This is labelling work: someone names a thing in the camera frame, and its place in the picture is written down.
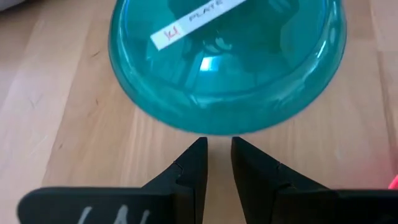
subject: sticker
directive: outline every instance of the sticker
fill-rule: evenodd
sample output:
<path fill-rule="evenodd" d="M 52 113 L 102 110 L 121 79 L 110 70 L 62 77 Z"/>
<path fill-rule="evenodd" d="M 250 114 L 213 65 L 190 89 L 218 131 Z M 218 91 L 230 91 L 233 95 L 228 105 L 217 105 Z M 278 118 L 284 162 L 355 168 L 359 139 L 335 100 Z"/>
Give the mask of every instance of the sticker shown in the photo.
<path fill-rule="evenodd" d="M 162 50 L 244 1 L 246 0 L 211 0 L 183 16 L 179 20 L 152 34 L 150 38 L 155 44 L 157 50 Z"/>

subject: wood grain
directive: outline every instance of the wood grain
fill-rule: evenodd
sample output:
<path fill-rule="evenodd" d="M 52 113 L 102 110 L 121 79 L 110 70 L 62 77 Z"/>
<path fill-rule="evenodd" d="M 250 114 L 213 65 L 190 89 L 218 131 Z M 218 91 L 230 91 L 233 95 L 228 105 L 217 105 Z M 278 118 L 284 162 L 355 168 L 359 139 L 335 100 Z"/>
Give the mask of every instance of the wood grain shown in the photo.
<path fill-rule="evenodd" d="M 0 223 L 44 186 L 142 186 L 196 138 L 136 108 L 109 64 L 114 1 L 53 0 L 0 14 Z M 345 0 L 346 53 L 294 118 L 243 138 L 333 188 L 385 189 L 398 172 L 396 0 Z M 230 138 L 209 138 L 204 223 L 244 223 Z"/>

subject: wooden table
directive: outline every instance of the wooden table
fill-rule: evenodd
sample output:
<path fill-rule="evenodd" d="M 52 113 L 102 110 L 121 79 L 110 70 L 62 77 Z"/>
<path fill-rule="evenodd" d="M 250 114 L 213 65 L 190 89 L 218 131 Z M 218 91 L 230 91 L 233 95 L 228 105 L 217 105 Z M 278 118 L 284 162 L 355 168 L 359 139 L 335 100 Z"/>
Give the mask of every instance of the wooden table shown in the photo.
<path fill-rule="evenodd" d="M 51 185 L 141 186 L 198 136 L 136 108 L 109 64 L 113 0 L 34 1 L 0 13 L 0 223 Z M 338 73 L 296 117 L 243 136 L 332 188 L 385 189 L 398 173 L 398 1 L 345 0 Z M 230 138 L 210 137 L 204 223 L 244 223 Z"/>

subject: red object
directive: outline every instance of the red object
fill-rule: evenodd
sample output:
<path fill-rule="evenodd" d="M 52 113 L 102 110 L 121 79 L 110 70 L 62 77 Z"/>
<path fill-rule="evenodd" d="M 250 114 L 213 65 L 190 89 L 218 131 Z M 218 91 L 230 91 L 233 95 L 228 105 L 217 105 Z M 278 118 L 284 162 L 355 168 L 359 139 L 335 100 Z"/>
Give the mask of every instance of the red object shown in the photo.
<path fill-rule="evenodd" d="M 398 189 L 398 175 L 392 180 L 390 186 L 388 186 L 388 189 Z"/>

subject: white marking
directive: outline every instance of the white marking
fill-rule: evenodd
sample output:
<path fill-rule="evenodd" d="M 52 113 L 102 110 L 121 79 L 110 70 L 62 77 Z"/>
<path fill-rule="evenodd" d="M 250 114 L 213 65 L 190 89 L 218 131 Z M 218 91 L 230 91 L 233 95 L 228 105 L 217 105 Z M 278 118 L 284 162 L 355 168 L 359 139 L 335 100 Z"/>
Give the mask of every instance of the white marking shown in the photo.
<path fill-rule="evenodd" d="M 139 224 L 146 224 L 149 215 L 150 215 L 150 211 L 145 210 L 144 213 L 142 214 L 141 222 Z"/>
<path fill-rule="evenodd" d="M 113 224 L 127 224 L 127 213 L 129 212 L 129 208 L 125 205 L 122 205 L 118 211 L 118 215 Z"/>
<path fill-rule="evenodd" d="M 91 209 L 93 209 L 93 208 L 85 207 L 85 209 L 83 209 L 83 213 L 81 214 L 80 219 L 77 224 L 84 224 L 88 214 L 91 212 Z"/>
<path fill-rule="evenodd" d="M 157 50 L 178 41 L 185 35 L 228 12 L 246 0 L 211 0 L 150 36 Z"/>

